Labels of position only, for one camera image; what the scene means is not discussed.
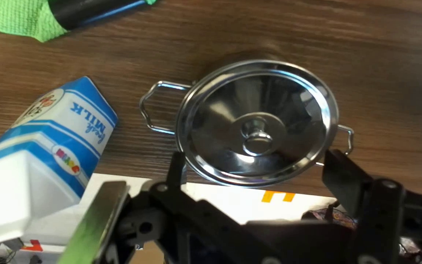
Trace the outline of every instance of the stainless steel pot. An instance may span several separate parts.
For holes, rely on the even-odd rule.
[[[147,101],[157,90],[186,93],[176,128],[153,122]],[[227,185],[265,187],[315,165],[333,144],[339,107],[330,88],[314,74],[280,60],[243,60],[207,75],[194,85],[157,82],[142,99],[151,131],[176,137],[189,166]]]

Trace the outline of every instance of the black object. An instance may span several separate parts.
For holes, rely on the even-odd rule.
[[[422,248],[422,195],[391,179],[371,179],[340,151],[325,154],[324,182],[359,217],[355,231],[328,222],[240,226],[180,191],[185,165],[185,156],[176,153],[167,181],[126,203],[119,220],[106,226],[112,236],[92,263],[129,263],[148,241],[157,242],[169,264],[412,263],[399,257],[400,235],[412,236]]]
[[[68,31],[148,6],[147,0],[49,0],[51,13]]]

